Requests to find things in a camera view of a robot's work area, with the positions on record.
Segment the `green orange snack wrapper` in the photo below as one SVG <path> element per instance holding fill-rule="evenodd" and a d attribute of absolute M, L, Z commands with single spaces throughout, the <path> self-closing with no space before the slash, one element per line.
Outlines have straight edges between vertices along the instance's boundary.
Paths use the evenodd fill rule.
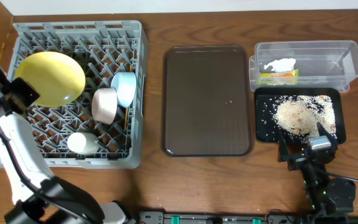
<path fill-rule="evenodd" d="M 258 85 L 295 85 L 298 83 L 298 69 L 281 73 L 261 73 Z"/>

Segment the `pink white bowl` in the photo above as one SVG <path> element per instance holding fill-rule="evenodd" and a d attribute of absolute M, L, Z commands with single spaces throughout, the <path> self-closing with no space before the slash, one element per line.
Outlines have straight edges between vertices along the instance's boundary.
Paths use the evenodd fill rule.
<path fill-rule="evenodd" d="M 117 111 L 117 93 L 114 88 L 100 88 L 95 91 L 92 99 L 92 117 L 104 124 L 114 121 Z"/>

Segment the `yellow round plate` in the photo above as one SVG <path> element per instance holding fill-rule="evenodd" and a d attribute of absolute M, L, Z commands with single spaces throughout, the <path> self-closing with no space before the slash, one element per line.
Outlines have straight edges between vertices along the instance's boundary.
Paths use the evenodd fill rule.
<path fill-rule="evenodd" d="M 39 94 L 34 104 L 43 107 L 72 102 L 81 95 L 86 84 L 79 63 L 58 52 L 39 52 L 25 58 L 14 77 L 23 79 Z"/>

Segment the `leftover rice pile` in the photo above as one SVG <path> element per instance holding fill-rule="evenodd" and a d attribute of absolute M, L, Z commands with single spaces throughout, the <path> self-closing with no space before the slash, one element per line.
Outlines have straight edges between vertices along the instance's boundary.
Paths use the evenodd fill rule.
<path fill-rule="evenodd" d="M 336 126 L 333 105 L 328 96 L 305 96 L 284 100 L 273 116 L 276 124 L 296 137 L 319 136 L 316 123 L 320 122 L 335 138 Z"/>

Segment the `wooden chopstick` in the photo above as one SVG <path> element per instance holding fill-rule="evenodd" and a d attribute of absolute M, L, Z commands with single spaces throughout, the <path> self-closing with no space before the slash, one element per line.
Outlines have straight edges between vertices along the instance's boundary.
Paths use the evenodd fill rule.
<path fill-rule="evenodd" d="M 128 118 L 129 118 L 129 108 L 126 108 L 125 120 L 124 120 L 124 130 L 127 129 Z"/>

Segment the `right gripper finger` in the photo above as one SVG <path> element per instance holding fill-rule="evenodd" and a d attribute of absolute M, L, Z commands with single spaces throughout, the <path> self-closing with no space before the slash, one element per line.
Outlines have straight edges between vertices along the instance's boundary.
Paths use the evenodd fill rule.
<path fill-rule="evenodd" d="M 281 131 L 278 132 L 279 141 L 278 141 L 278 162 L 286 162 L 289 160 L 289 152 L 287 148 L 287 144 L 283 137 Z"/>
<path fill-rule="evenodd" d="M 326 136 L 327 138 L 333 138 L 333 135 L 330 134 L 320 122 L 317 122 L 316 126 L 317 126 L 317 130 L 318 130 L 318 134 L 320 136 Z"/>

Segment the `light blue bowl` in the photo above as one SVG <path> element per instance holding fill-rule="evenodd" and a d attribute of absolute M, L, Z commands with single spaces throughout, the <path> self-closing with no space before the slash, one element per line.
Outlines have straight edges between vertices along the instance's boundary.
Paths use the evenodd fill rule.
<path fill-rule="evenodd" d="M 117 102 L 128 108 L 135 96 L 136 76 L 133 72 L 118 72 L 112 79 L 111 88 L 115 89 Z"/>

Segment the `white paper napkin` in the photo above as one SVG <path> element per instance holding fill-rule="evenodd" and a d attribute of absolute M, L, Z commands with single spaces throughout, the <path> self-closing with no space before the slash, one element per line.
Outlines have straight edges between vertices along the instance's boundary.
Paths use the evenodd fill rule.
<path fill-rule="evenodd" d="M 294 69 L 295 64 L 295 58 L 282 58 L 280 60 L 274 60 L 264 65 L 264 70 L 271 68 L 270 70 L 275 73 L 288 72 Z"/>

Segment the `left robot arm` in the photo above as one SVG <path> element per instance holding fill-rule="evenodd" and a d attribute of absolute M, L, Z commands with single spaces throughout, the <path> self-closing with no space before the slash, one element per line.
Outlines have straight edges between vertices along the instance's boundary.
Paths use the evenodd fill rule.
<path fill-rule="evenodd" d="M 42 223 L 50 205 L 58 210 L 46 223 L 137 223 L 116 201 L 100 206 L 88 192 L 51 171 L 24 118 L 39 96 L 22 78 L 9 81 L 0 67 L 0 159 L 14 197 L 6 223 Z"/>

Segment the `white plastic cup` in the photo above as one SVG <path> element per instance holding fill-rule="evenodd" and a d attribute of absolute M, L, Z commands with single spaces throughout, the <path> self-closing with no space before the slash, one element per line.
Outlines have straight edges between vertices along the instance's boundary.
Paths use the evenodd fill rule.
<path fill-rule="evenodd" d="M 67 139 L 69 150 L 84 156 L 96 154 L 98 138 L 91 133 L 73 133 Z"/>

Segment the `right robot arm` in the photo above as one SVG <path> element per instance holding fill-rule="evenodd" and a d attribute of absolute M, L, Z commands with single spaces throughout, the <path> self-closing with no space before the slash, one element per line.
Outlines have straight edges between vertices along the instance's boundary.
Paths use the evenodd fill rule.
<path fill-rule="evenodd" d="M 279 134 L 278 162 L 286 162 L 289 171 L 301 171 L 306 198 L 313 207 L 313 212 L 298 223 L 349 223 L 356 185 L 349 179 L 329 177 L 325 165 L 334 160 L 338 141 L 321 123 L 316 127 L 319 136 L 310 138 L 299 154 L 291 154 L 283 134 Z"/>

